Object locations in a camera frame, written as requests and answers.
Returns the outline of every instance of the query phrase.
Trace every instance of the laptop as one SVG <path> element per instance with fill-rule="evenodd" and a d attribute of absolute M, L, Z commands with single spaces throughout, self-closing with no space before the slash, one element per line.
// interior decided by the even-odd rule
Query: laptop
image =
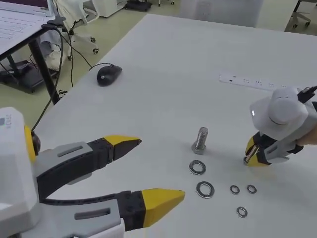
<path fill-rule="evenodd" d="M 0 55 L 53 19 L 51 0 L 0 0 Z"/>

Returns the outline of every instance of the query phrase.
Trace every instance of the metal bolt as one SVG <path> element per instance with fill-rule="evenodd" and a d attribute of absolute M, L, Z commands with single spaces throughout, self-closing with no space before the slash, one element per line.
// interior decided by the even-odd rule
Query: metal bolt
<path fill-rule="evenodd" d="M 206 139 L 208 135 L 208 129 L 206 127 L 200 128 L 197 136 L 197 140 L 192 145 L 192 150 L 197 155 L 203 155 L 206 149 Z"/>

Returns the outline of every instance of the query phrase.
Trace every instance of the bolt thread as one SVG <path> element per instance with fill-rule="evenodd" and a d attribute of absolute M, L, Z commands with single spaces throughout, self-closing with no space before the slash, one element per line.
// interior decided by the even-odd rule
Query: bolt thread
<path fill-rule="evenodd" d="M 196 140 L 196 145 L 195 145 L 195 148 L 197 150 L 202 150 L 204 148 L 207 135 L 208 135 L 208 129 L 206 127 L 200 128 L 198 132 L 197 140 Z"/>

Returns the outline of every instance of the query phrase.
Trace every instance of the human hand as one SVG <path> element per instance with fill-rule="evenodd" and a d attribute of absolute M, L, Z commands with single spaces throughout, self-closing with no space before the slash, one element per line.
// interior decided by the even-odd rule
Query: human hand
<path fill-rule="evenodd" d="M 302 138 L 297 140 L 299 146 L 317 145 L 317 125 Z"/>

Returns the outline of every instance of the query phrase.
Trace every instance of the hex bolt head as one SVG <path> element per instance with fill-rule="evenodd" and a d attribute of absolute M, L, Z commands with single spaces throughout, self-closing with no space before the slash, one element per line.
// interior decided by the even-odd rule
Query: hex bolt head
<path fill-rule="evenodd" d="M 196 149 L 196 142 L 194 142 L 194 144 L 192 145 L 192 151 L 196 154 L 196 155 L 203 155 L 206 149 L 206 145 L 204 145 L 204 147 L 202 149 Z"/>

